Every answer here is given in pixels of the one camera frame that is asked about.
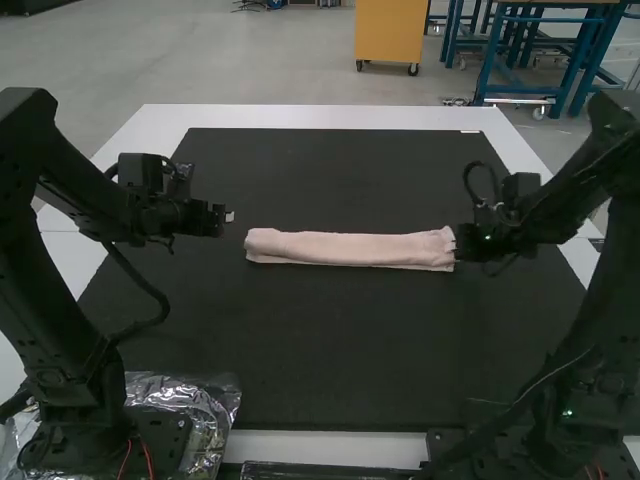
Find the black mat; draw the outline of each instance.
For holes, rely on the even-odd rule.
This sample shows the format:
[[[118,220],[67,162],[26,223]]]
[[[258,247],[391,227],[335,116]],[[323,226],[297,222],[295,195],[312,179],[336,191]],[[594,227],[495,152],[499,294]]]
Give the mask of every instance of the black mat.
[[[258,266],[251,227],[405,233],[468,221],[471,160],[506,169],[482,134],[190,130],[173,157],[198,164],[194,196],[236,211],[225,239],[124,248],[167,292],[160,328],[122,347],[128,369],[236,372],[237,426],[424,431],[457,425],[466,397],[507,401],[564,335],[584,294],[556,247],[497,279]],[[154,304],[106,261],[82,296],[105,332]]]

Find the pink towel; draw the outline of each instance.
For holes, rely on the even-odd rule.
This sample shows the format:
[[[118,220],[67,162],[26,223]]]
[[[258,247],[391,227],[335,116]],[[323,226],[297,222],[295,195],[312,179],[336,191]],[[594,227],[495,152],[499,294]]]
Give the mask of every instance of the pink towel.
[[[280,232],[252,228],[244,247],[257,263],[303,263],[452,272],[455,236],[449,227],[406,235]]]

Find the white table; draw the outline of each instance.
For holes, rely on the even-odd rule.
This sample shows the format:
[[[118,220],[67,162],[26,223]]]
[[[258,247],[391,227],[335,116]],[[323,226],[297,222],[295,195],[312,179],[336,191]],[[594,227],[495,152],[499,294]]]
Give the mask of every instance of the white table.
[[[145,105],[93,157],[101,170],[121,152],[170,157],[189,128],[294,128],[371,130],[457,130],[484,132],[510,172],[550,171],[497,108],[278,106],[278,105]],[[74,297],[80,297],[106,252],[82,236],[75,224],[49,206],[38,214],[45,244]],[[598,253],[587,238],[602,237],[588,221],[560,250],[586,287]],[[22,364],[0,335],[0,401],[23,379]],[[637,460],[640,440],[627,439]],[[416,468],[427,460],[424,434],[349,432],[234,431],[226,461],[270,460],[312,464]]]

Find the yellow cabinet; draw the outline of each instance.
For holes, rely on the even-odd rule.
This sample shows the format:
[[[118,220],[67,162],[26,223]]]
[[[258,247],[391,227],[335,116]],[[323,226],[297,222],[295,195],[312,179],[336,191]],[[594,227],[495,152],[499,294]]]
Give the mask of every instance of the yellow cabinet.
[[[420,63],[428,1],[357,0],[356,59]]]

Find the red wire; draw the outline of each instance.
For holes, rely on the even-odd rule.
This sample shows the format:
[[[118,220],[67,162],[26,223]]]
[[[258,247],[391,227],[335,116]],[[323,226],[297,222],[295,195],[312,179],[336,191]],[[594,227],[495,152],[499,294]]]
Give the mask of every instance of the red wire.
[[[133,443],[131,439],[127,440],[127,454],[124,456],[124,460],[122,461],[122,465],[120,465],[120,470],[118,471],[118,479],[122,478],[122,473],[124,472],[124,466],[127,464],[127,460],[129,460],[129,455],[131,455],[131,449],[133,448]]]
[[[144,450],[144,456],[147,457],[147,469],[149,470],[149,480],[155,480],[155,475],[153,474],[153,463],[151,462],[151,452],[149,452],[149,448],[147,444],[144,443],[144,440],[140,439],[140,443],[142,444],[142,449]]]

